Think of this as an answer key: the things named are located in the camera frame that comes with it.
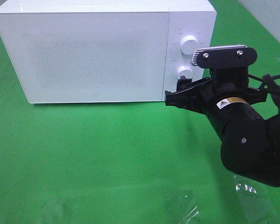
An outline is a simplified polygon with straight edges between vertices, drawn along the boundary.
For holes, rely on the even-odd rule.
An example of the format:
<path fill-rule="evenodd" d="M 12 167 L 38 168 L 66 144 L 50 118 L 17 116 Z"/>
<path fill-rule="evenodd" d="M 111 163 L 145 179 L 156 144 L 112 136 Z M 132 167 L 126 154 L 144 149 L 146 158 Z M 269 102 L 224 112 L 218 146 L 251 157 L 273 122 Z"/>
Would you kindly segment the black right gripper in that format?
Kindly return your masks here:
<path fill-rule="evenodd" d="M 229 97 L 255 104 L 267 95 L 249 87 L 248 68 L 211 69 L 210 77 L 192 81 L 181 76 L 176 92 L 165 91 L 165 105 L 205 115 L 219 100 Z"/>

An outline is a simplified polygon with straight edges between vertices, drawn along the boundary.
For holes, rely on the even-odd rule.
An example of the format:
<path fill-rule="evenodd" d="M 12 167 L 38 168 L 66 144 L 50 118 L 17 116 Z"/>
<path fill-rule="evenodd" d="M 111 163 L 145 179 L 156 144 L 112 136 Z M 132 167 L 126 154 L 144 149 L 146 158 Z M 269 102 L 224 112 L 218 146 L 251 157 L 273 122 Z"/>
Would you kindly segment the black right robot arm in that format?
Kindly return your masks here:
<path fill-rule="evenodd" d="M 280 187 L 279 76 L 263 76 L 249 86 L 247 68 L 211 69 L 191 82 L 181 77 L 165 104 L 204 114 L 220 138 L 221 161 L 229 171 Z"/>

